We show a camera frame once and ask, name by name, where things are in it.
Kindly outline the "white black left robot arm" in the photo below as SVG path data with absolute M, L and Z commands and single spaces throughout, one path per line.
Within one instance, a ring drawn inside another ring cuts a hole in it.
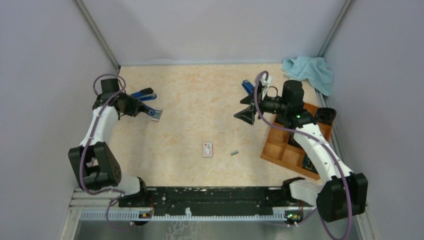
M 114 192 L 130 198 L 136 206 L 144 207 L 150 200 L 146 183 L 141 177 L 122 172 L 108 143 L 121 117 L 136 117 L 140 113 L 152 115 L 155 111 L 127 94 L 126 81 L 119 75 L 103 74 L 95 82 L 100 82 L 101 92 L 95 92 L 90 126 L 80 144 L 68 151 L 76 180 L 88 195 Z

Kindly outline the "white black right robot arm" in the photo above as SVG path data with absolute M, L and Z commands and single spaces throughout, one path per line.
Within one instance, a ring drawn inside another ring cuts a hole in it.
M 273 129 L 289 132 L 310 159 L 321 184 L 311 183 L 302 177 L 288 179 L 282 184 L 281 199 L 287 206 L 299 201 L 308 203 L 318 211 L 327 223 L 363 214 L 366 210 L 368 179 L 362 173 L 354 173 L 337 156 L 323 136 L 318 119 L 306 108 L 301 82 L 287 80 L 282 94 L 269 96 L 270 85 L 257 80 L 254 90 L 242 99 L 248 107 L 234 117 L 253 125 L 255 118 L 264 113 L 276 115 L 277 124 L 266 123 Z

